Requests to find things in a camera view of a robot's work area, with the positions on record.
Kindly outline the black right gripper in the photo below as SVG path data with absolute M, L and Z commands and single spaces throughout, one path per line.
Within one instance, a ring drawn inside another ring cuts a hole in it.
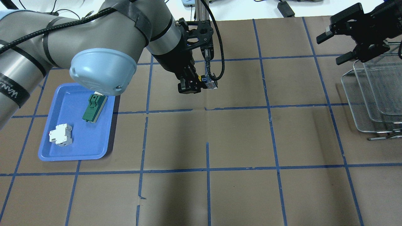
M 335 35 L 352 37 L 355 48 L 337 57 L 337 65 L 360 57 L 378 57 L 390 49 L 386 39 L 401 35 L 401 3 L 387 0 L 369 13 L 364 13 L 361 3 L 353 4 L 330 17 L 329 27 L 316 37 L 316 43 L 321 44 Z

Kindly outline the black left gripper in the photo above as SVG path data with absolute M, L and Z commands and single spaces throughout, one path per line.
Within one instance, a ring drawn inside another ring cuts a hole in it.
M 167 71 L 174 73 L 179 83 L 180 94 L 197 94 L 203 89 L 199 79 L 195 78 L 191 50 L 185 50 L 183 29 L 178 27 L 153 27 L 148 51 Z

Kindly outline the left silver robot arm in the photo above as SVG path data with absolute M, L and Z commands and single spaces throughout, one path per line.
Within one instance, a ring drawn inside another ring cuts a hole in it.
M 184 31 L 162 0 L 106 0 L 81 20 L 30 10 L 1 11 L 1 128 L 50 69 L 69 69 L 83 87 L 121 95 L 147 48 L 180 81 L 179 93 L 202 85 Z

